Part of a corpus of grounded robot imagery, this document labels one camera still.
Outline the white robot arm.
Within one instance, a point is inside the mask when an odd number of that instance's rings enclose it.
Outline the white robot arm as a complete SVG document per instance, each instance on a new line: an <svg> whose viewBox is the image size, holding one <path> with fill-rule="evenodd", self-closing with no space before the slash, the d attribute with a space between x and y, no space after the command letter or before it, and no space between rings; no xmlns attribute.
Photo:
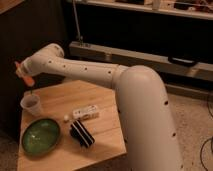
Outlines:
<svg viewBox="0 0 213 171"><path fill-rule="evenodd" d="M132 171L184 171L166 88L152 68L70 60L60 45L51 43L16 64L16 74L29 86L41 73L115 91Z"/></svg>

